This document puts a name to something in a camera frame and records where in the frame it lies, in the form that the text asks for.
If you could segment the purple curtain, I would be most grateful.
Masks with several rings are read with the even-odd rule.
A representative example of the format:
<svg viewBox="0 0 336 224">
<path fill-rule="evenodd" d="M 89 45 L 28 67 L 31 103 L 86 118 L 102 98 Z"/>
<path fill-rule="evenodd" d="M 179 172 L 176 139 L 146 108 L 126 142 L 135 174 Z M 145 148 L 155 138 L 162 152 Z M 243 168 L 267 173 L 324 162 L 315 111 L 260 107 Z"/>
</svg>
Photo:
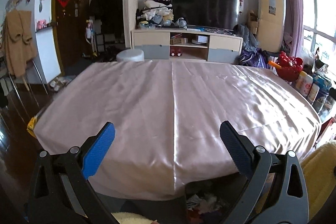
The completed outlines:
<svg viewBox="0 0 336 224">
<path fill-rule="evenodd" d="M 286 0 L 285 32 L 290 34 L 291 56 L 298 56 L 303 44 L 303 0 Z"/>
</svg>

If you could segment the yellow fluffy cushion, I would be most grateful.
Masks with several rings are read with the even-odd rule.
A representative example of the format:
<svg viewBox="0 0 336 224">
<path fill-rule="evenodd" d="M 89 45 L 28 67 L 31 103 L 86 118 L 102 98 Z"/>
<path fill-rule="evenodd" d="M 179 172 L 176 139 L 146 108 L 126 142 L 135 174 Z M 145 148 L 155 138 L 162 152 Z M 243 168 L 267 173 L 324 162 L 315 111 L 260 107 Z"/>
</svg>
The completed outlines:
<svg viewBox="0 0 336 224">
<path fill-rule="evenodd" d="M 335 188 L 335 140 L 325 143 L 301 163 L 309 200 L 311 220 L 325 204 Z"/>
</svg>

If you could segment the blue round cookie tin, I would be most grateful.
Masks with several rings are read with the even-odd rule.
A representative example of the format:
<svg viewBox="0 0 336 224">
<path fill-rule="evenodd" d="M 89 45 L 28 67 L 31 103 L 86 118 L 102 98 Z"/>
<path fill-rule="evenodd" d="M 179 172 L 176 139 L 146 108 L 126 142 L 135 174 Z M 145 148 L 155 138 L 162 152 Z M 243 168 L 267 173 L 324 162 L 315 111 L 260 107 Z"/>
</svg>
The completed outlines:
<svg viewBox="0 0 336 224">
<path fill-rule="evenodd" d="M 319 113 L 327 101 L 328 96 L 335 99 L 335 89 L 332 87 L 330 79 L 321 76 L 318 73 L 313 74 L 313 83 L 319 87 L 319 91 L 313 102 L 313 108 Z"/>
</svg>

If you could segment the dark wooden door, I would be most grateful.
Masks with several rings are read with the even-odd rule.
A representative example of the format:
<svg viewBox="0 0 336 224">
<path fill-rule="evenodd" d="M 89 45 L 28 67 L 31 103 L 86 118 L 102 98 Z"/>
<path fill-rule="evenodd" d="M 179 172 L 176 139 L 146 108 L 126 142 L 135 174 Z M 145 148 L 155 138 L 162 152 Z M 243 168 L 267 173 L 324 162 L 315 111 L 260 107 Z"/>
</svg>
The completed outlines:
<svg viewBox="0 0 336 224">
<path fill-rule="evenodd" d="M 86 41 L 89 0 L 70 0 L 65 8 L 52 0 L 52 19 L 56 22 L 54 40 L 63 75 L 77 75 L 90 62 L 92 46 Z"/>
</svg>

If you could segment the black trash bin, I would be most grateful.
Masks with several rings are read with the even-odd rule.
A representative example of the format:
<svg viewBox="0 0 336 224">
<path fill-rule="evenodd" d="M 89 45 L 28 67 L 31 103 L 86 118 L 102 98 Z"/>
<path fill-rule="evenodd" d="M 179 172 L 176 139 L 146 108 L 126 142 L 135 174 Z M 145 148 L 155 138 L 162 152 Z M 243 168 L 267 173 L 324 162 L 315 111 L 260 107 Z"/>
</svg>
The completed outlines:
<svg viewBox="0 0 336 224">
<path fill-rule="evenodd" d="M 247 178 L 240 173 L 189 182 L 185 202 L 189 223 L 221 223 L 240 198 Z"/>
</svg>

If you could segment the pile of clothes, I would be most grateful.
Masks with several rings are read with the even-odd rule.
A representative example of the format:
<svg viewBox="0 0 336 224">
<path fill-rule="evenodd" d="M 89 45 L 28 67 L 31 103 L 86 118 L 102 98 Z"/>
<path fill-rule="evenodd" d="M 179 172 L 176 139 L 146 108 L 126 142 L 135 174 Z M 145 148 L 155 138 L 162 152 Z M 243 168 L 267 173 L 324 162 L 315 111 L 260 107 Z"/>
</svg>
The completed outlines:
<svg viewBox="0 0 336 224">
<path fill-rule="evenodd" d="M 137 28 L 187 29 L 184 18 L 174 19 L 172 0 L 144 0 L 144 8 L 137 10 Z"/>
</svg>

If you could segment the cream standing air conditioner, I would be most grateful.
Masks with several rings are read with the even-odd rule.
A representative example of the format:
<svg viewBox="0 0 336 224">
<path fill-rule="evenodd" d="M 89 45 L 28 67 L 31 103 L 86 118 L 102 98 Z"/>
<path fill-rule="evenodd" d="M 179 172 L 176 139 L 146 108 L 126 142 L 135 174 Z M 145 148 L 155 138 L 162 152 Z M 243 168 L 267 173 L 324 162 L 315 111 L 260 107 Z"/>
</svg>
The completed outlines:
<svg viewBox="0 0 336 224">
<path fill-rule="evenodd" d="M 279 52 L 284 34 L 286 0 L 259 0 L 257 40 L 261 49 Z"/>
</svg>

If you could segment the beige TV cabinet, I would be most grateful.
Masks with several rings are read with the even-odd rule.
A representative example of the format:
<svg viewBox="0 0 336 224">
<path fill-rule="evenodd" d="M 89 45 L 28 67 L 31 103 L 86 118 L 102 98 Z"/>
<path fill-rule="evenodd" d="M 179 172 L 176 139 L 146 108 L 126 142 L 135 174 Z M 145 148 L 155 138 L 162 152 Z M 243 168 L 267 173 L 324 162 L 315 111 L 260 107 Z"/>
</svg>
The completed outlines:
<svg viewBox="0 0 336 224">
<path fill-rule="evenodd" d="M 243 39 L 196 29 L 138 29 L 131 32 L 132 47 L 147 60 L 191 60 L 234 64 L 242 52 Z"/>
</svg>

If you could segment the white bottle orange label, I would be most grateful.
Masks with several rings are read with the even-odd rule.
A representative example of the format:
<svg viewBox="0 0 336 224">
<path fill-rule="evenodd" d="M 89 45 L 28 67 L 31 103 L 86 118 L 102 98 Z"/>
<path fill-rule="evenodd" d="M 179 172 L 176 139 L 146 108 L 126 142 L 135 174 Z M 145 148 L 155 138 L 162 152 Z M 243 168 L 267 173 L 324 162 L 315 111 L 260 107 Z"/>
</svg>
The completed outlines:
<svg viewBox="0 0 336 224">
<path fill-rule="evenodd" d="M 312 84 L 310 92 L 307 96 L 307 100 L 309 101 L 310 104 L 314 103 L 318 92 L 319 92 L 319 86 L 317 84 Z"/>
</svg>

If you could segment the orange foam stick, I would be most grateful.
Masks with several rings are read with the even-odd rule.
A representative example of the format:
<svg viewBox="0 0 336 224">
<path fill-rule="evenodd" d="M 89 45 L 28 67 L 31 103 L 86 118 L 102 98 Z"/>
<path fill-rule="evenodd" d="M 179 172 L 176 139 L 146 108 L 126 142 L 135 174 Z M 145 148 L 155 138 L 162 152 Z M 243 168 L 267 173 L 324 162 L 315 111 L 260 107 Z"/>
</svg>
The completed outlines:
<svg viewBox="0 0 336 224">
<path fill-rule="evenodd" d="M 281 69 L 282 67 L 280 65 L 278 65 L 277 63 L 273 62 L 273 61 L 268 61 L 268 64 L 272 67 L 274 67 L 275 69 Z"/>
</svg>

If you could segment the white bottle pink label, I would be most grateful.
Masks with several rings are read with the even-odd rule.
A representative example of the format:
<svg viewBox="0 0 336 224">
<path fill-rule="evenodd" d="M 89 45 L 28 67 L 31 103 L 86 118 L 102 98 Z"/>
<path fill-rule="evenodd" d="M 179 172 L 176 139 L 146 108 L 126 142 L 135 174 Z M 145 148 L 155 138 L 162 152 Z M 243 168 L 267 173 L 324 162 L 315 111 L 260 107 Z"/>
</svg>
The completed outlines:
<svg viewBox="0 0 336 224">
<path fill-rule="evenodd" d="M 300 87 L 300 93 L 302 96 L 307 97 L 309 95 L 312 84 L 313 84 L 313 77 L 311 77 L 310 75 L 306 75 Z"/>
</svg>

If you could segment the tan hanging coat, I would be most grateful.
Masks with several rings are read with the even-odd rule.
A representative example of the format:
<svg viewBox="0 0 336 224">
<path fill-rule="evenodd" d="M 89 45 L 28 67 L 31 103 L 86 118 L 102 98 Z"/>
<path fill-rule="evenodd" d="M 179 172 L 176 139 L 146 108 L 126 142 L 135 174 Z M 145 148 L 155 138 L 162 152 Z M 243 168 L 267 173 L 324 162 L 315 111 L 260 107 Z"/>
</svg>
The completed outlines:
<svg viewBox="0 0 336 224">
<path fill-rule="evenodd" d="M 2 29 L 2 45 L 9 73 L 16 78 L 26 73 L 27 63 L 37 57 L 31 31 L 31 11 L 16 10 L 6 14 Z"/>
</svg>

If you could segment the pink satin tablecloth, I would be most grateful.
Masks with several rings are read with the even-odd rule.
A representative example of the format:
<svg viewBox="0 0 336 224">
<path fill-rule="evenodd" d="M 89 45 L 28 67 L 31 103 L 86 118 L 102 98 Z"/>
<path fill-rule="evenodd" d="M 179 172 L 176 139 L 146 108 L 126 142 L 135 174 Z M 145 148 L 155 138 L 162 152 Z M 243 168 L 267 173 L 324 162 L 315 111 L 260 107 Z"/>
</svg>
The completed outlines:
<svg viewBox="0 0 336 224">
<path fill-rule="evenodd" d="M 189 182 L 236 172 L 219 136 L 229 121 L 254 145 L 303 159 L 321 129 L 314 108 L 268 69 L 191 61 L 95 63 L 46 109 L 34 133 L 51 154 L 68 151 L 111 122 L 116 137 L 96 192 L 163 201 Z"/>
</svg>

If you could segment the red plastic basket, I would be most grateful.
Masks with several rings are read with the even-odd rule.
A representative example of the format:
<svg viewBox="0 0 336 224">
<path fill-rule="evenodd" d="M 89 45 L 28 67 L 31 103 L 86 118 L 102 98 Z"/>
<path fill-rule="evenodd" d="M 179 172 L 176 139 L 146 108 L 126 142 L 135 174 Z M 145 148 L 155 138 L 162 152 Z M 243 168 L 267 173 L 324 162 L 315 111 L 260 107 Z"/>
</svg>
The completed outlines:
<svg viewBox="0 0 336 224">
<path fill-rule="evenodd" d="M 277 75 L 288 82 L 296 81 L 303 70 L 303 60 L 287 56 L 285 52 L 280 52 L 276 64 L 279 66 L 276 68 Z"/>
</svg>

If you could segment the white round stool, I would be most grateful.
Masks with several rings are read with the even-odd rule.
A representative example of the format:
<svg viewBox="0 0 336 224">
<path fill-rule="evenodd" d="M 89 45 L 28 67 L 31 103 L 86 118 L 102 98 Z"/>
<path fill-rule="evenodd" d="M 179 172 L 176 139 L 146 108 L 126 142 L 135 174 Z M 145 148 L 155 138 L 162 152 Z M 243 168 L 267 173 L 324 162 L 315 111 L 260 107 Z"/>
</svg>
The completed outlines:
<svg viewBox="0 0 336 224">
<path fill-rule="evenodd" d="M 140 62 L 145 61 L 144 52 L 140 49 L 128 49 L 121 51 L 116 56 L 117 62 L 124 62 L 124 61 L 133 61 L 133 62 Z"/>
</svg>

